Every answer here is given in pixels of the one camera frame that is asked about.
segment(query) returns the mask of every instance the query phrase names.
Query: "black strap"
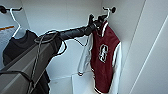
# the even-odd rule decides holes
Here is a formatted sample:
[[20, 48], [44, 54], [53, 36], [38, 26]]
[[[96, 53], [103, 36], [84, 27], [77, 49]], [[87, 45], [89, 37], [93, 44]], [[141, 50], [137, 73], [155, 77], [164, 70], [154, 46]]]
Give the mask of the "black strap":
[[27, 81], [32, 83], [32, 86], [34, 88], [34, 81], [31, 77], [29, 77], [26, 73], [22, 71], [0, 71], [0, 74], [18, 74], [20, 73]]

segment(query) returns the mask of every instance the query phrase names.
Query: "white wall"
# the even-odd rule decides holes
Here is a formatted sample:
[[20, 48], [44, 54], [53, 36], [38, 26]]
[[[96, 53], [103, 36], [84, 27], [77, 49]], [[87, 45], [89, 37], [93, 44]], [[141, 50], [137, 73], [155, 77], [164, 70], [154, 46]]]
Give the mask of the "white wall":
[[[20, 0], [0, 0], [0, 5], [6, 8], [20, 8], [22, 6], [22, 3]], [[26, 29], [29, 28], [24, 9], [22, 9], [19, 12], [13, 12], [13, 14], [16, 20], [21, 24], [22, 28], [26, 28]], [[6, 14], [3, 14], [0, 12], [0, 28], [4, 28], [7, 26], [15, 26], [16, 28], [18, 27], [17, 24], [13, 21], [9, 11], [7, 11]], [[24, 32], [17, 33], [18, 37], [21, 37], [23, 35], [24, 35]], [[3, 49], [1, 48], [0, 49], [0, 69], [3, 68], [2, 52], [3, 52]]]
[[162, 42], [167, 34], [167, 4], [167, 0], [103, 1], [103, 6], [117, 8], [109, 23], [122, 42], [119, 94], [167, 94], [168, 48]]
[[[86, 26], [88, 17], [101, 15], [102, 0], [22, 0], [31, 30], [38, 35], [55, 30]], [[79, 38], [85, 44], [86, 37]], [[71, 76], [77, 67], [83, 47], [74, 40], [66, 41], [68, 49], [55, 57], [47, 67], [50, 79]]]

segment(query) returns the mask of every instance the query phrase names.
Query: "coat hook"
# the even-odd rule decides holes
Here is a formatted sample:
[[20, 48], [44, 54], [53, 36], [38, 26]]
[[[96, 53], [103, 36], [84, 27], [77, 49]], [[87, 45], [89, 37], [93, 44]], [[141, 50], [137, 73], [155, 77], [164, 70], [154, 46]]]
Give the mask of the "coat hook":
[[111, 8], [110, 11], [111, 11], [112, 13], [114, 13], [114, 12], [116, 11], [116, 7]]
[[[6, 9], [4, 6], [0, 6], [1, 13], [7, 13], [7, 10], [10, 10], [10, 9]], [[22, 7], [19, 9], [12, 9], [12, 11], [21, 11], [21, 10], [22, 10]]]

